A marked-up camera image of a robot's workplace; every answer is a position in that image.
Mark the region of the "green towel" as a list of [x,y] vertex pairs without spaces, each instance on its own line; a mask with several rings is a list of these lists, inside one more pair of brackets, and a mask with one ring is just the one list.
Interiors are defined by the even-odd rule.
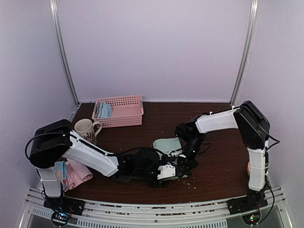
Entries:
[[[157,139],[153,142],[153,148],[157,149],[159,151],[161,151],[162,153],[164,153],[166,156],[164,156],[162,153],[158,152],[161,161],[163,162],[162,165],[172,165],[175,166],[177,165],[177,161],[176,159],[173,158],[169,158],[167,156],[167,152],[171,152],[172,150],[180,150],[182,149],[180,140],[178,137],[175,138],[167,138],[167,139]],[[180,178],[186,178],[187,176],[184,177],[177,177],[175,175],[175,177],[171,177],[171,178],[166,178],[166,179],[162,179],[162,180],[158,180],[158,181],[168,181],[168,180],[176,180],[176,179],[180,179]]]

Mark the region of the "light blue towel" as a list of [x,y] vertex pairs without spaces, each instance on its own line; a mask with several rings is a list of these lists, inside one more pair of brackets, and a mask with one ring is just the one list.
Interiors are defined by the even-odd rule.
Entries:
[[112,116],[112,107],[105,101],[102,101],[98,107],[98,112],[96,114],[97,118],[109,118]]

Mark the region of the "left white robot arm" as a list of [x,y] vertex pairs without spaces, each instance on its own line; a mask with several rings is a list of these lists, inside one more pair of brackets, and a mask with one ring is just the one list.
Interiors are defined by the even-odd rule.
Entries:
[[162,165],[157,150],[135,147],[120,153],[105,151],[72,130],[67,119],[37,129],[25,146],[25,155],[38,170],[45,194],[58,211],[68,207],[67,198],[62,196],[63,186],[55,173],[55,163],[60,158],[72,159],[116,181],[148,180],[153,187],[164,184],[157,178]]

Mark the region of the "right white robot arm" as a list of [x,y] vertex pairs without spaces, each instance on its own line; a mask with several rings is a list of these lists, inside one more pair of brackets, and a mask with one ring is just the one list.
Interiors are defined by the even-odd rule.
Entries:
[[175,134],[186,145],[177,158],[178,174],[184,175],[197,167],[196,156],[208,132],[238,129],[249,154],[250,173],[247,196],[243,204],[246,209],[254,209],[262,201],[269,166],[268,141],[270,123],[251,102],[221,112],[203,113],[187,123],[179,124]]

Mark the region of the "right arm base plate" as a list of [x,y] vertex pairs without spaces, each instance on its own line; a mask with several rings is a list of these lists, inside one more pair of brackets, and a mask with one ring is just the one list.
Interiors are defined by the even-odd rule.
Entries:
[[268,205],[266,199],[262,198],[260,201],[256,199],[250,199],[248,196],[240,198],[232,198],[227,201],[228,210],[230,215],[245,213],[249,211],[256,211],[261,207]]

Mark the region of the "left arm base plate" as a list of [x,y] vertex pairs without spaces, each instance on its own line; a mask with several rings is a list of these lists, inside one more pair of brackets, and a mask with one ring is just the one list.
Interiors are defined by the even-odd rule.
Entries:
[[57,212],[81,216],[84,210],[85,202],[73,198],[48,198],[44,200],[43,206],[53,209]]

